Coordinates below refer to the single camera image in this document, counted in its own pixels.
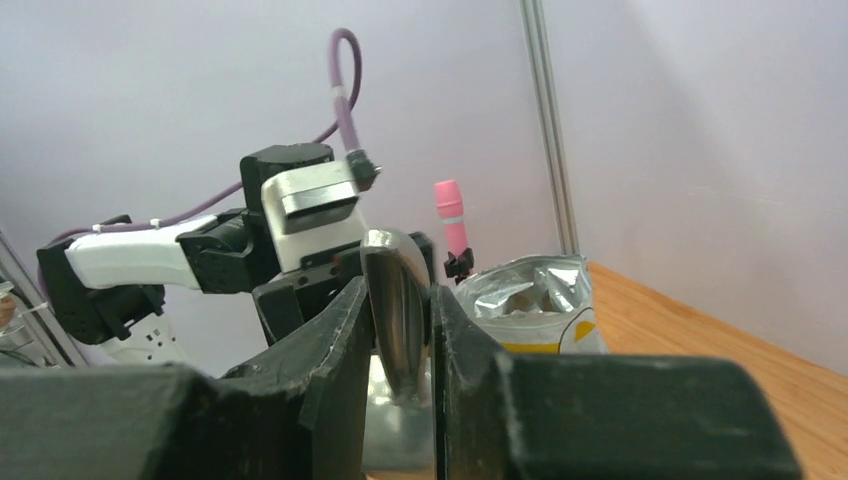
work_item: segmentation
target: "white backdrop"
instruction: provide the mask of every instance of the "white backdrop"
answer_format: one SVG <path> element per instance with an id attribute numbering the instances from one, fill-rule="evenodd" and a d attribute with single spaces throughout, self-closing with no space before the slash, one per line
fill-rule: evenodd
<path id="1" fill-rule="evenodd" d="M 848 374 L 848 2 L 544 6 L 583 252 Z"/>
<path id="2" fill-rule="evenodd" d="M 0 223 L 30 271 L 61 230 L 173 215 L 236 181 L 244 155 L 311 140 L 331 121 L 338 26 L 362 44 L 354 116 L 384 167 L 362 200 L 369 223 L 444 245 L 432 185 L 456 178 L 481 266 L 557 252 L 516 2 L 6 0 Z M 248 295 L 167 301 L 210 373 L 263 346 Z"/>

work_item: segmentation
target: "metal pole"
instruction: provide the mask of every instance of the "metal pole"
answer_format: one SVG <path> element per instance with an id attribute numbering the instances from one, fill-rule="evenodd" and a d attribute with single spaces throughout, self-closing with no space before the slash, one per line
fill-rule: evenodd
<path id="1" fill-rule="evenodd" d="M 12 282 L 21 290 L 27 299 L 35 305 L 44 302 L 41 292 L 27 275 L 23 264 L 14 250 L 12 250 L 8 239 L 0 232 L 0 271 L 6 280 Z M 84 366 L 87 362 L 80 354 L 71 337 L 59 325 L 56 317 L 49 308 L 40 309 L 31 314 L 24 315 L 27 327 L 35 335 L 38 341 L 52 357 L 56 365 L 61 366 Z"/>
<path id="2" fill-rule="evenodd" d="M 563 253 L 578 253 L 577 227 L 574 223 L 574 210 L 568 189 L 568 175 L 565 168 L 565 153 L 562 144 L 556 89 L 548 51 L 548 35 L 545 30 L 545 15 L 542 0 L 520 0 L 521 17 L 524 32 L 527 35 L 527 48 L 536 89 L 536 102 L 539 108 L 539 120 L 545 142 L 545 154 L 551 177 L 551 190 L 554 195 L 554 210 L 559 230 L 560 247 Z"/>

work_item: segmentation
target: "cable connector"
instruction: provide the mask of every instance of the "cable connector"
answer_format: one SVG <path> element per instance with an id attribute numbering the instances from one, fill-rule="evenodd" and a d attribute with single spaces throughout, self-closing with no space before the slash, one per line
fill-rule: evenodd
<path id="1" fill-rule="evenodd" d="M 356 188 L 360 192 L 367 192 L 374 184 L 377 175 L 380 174 L 380 167 L 375 166 L 368 159 L 365 150 L 354 150 L 345 156 L 353 178 L 356 181 Z"/>

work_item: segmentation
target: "wooden table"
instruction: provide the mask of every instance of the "wooden table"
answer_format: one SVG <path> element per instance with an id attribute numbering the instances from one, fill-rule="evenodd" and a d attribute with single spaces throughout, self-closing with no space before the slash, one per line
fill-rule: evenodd
<path id="1" fill-rule="evenodd" d="M 715 355 L 736 361 L 766 391 L 804 465 L 805 478 L 848 480 L 848 377 L 604 267 L 592 265 L 590 271 L 598 326 L 610 350 Z"/>

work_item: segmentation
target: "black clip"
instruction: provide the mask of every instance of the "black clip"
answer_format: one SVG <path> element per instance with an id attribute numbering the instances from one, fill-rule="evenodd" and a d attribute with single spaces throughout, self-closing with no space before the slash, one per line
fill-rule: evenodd
<path id="1" fill-rule="evenodd" d="M 474 252 L 471 247 L 466 248 L 459 256 L 448 252 L 448 259 L 445 260 L 445 276 L 455 278 L 456 284 L 465 280 L 471 275 L 471 270 L 474 269 Z"/>

